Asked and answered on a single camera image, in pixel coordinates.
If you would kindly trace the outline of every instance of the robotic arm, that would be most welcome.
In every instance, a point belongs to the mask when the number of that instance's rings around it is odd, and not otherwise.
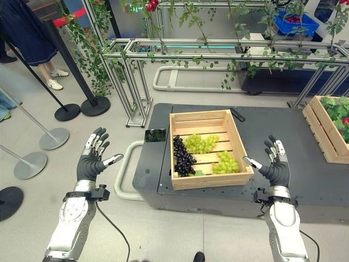
[[[296,211],[297,201],[291,199],[288,186],[290,169],[282,142],[270,135],[265,141],[266,153],[271,166],[265,166],[249,157],[245,162],[258,169],[270,181],[269,191],[259,188],[254,194],[254,201],[267,205],[265,220],[269,227],[269,243],[275,262],[309,262],[303,239],[299,232],[300,218]]]
[[[59,211],[59,222],[45,252],[43,262],[77,261],[85,245],[88,227],[96,212],[96,201],[108,200],[110,192],[106,185],[96,188],[97,175],[108,166],[123,158],[116,154],[101,160],[110,144],[105,128],[96,129],[88,138],[77,165],[77,183],[74,191],[68,192]]]

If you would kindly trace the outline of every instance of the blue crate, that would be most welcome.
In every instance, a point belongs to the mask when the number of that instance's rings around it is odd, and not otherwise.
[[[289,34],[293,30],[292,27],[300,27],[300,23],[290,23],[283,20],[282,17],[285,15],[285,13],[286,12],[282,10],[279,11],[280,15],[275,15],[275,24],[283,34]],[[318,23],[308,17],[306,14],[303,14],[302,26],[306,28],[306,31],[304,32],[306,35],[313,36],[318,28]]]

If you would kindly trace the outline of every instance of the remote control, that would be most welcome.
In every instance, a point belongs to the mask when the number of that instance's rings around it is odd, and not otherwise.
[[[245,117],[243,117],[241,114],[239,114],[238,111],[236,111],[234,108],[230,108],[230,112],[231,114],[236,117],[237,119],[239,119],[241,122],[245,121]]]

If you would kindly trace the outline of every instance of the gray platform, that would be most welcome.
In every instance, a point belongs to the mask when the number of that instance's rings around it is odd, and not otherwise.
[[[157,104],[149,129],[169,129],[169,113],[228,109],[226,106]],[[264,140],[280,138],[291,169],[290,190],[300,203],[302,222],[349,224],[349,165],[329,164],[302,115],[287,108],[236,107],[245,122],[235,120],[246,152],[265,164]],[[252,202],[258,187],[269,182],[255,171],[244,186],[173,190],[170,176],[170,141],[145,143],[133,179],[134,188],[155,209],[205,212],[255,218],[260,206]]]

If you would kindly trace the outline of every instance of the grape bunch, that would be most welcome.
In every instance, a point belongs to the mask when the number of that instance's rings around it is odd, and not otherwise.
[[[200,135],[194,134],[184,141],[184,145],[192,154],[206,154],[213,150],[218,141],[217,135],[209,135],[206,139],[201,139]]]
[[[212,163],[214,174],[231,174],[240,172],[238,162],[227,152],[218,152],[217,156],[221,159],[218,163]]]
[[[196,163],[196,159],[192,157],[191,153],[186,151],[183,144],[183,139],[176,135],[173,139],[174,156],[177,158],[177,164],[174,165],[174,171],[178,172],[180,177],[189,176],[189,174],[195,174],[192,165]]]

